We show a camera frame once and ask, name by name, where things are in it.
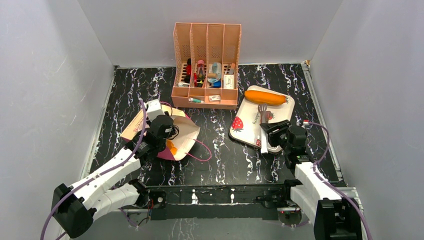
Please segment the fake orange bread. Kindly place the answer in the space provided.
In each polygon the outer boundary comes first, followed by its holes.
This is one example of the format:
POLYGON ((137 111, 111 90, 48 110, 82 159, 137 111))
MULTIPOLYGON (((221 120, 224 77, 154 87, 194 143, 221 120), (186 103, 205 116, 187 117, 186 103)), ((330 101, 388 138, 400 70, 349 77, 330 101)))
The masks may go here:
POLYGON ((175 156, 178 152, 178 149, 175 147, 175 145, 173 144, 173 142, 171 140, 167 140, 166 141, 166 147, 169 149, 169 151, 171 152, 171 154, 173 156, 175 156))

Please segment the paper cake bag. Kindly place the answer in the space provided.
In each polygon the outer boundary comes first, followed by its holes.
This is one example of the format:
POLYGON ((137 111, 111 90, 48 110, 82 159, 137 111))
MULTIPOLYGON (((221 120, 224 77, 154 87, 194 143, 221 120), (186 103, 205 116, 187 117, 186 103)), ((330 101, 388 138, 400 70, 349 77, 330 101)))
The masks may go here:
POLYGON ((190 150, 200 134, 196 125, 182 110, 168 106, 158 99, 144 103, 140 111, 121 132, 126 142, 137 144, 141 137, 142 147, 152 147, 155 157, 169 161, 181 161, 194 157, 190 150))

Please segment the smooth orange bread loaf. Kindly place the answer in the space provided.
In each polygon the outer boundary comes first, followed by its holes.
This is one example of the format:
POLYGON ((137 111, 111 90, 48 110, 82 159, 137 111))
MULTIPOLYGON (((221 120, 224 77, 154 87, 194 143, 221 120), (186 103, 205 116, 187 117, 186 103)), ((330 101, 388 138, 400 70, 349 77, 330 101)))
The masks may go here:
POLYGON ((244 97, 254 104, 267 104, 270 106, 280 106, 287 102, 285 95, 279 95, 271 92, 259 90, 247 90, 244 92, 244 97))

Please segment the orange plastic file organizer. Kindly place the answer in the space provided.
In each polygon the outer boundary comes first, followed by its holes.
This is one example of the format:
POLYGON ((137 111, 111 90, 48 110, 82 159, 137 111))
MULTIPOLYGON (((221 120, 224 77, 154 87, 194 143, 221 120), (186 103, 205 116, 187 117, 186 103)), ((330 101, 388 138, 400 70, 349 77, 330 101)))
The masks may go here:
POLYGON ((177 22, 173 29, 176 76, 172 86, 173 105, 180 108, 234 110, 238 105, 238 67, 242 40, 242 26, 236 23, 177 22), (191 58, 190 83, 183 82, 187 59, 191 58), (197 61, 204 60, 203 87, 195 87, 197 61), (222 64, 221 87, 209 88, 207 82, 210 63, 222 64), (224 89, 224 75, 234 75, 234 89, 224 89), (210 102, 209 96, 220 95, 220 101, 210 102), (204 103, 189 102, 198 98, 204 103))

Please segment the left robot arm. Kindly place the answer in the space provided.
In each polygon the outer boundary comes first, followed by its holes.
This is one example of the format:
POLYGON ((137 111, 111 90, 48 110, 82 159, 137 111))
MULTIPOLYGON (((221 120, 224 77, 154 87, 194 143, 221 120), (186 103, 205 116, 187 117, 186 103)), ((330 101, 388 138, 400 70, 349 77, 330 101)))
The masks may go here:
POLYGON ((132 180, 112 187, 128 174, 157 157, 175 133, 173 119, 162 114, 148 121, 149 127, 139 131, 108 162, 86 178, 70 186, 64 183, 53 191, 50 218, 75 239, 84 234, 98 218, 121 207, 144 208, 149 203, 148 190, 132 180))

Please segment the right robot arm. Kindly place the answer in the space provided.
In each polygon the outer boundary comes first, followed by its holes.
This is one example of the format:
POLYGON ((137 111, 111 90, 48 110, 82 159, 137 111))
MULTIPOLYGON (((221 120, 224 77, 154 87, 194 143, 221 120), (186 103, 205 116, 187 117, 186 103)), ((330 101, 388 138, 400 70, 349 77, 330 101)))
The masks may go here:
POLYGON ((255 198, 266 208, 298 206, 313 224, 317 240, 363 240, 358 202, 334 187, 307 153, 307 130, 288 120, 261 123, 267 142, 281 147, 284 162, 294 175, 280 190, 267 190, 255 198))

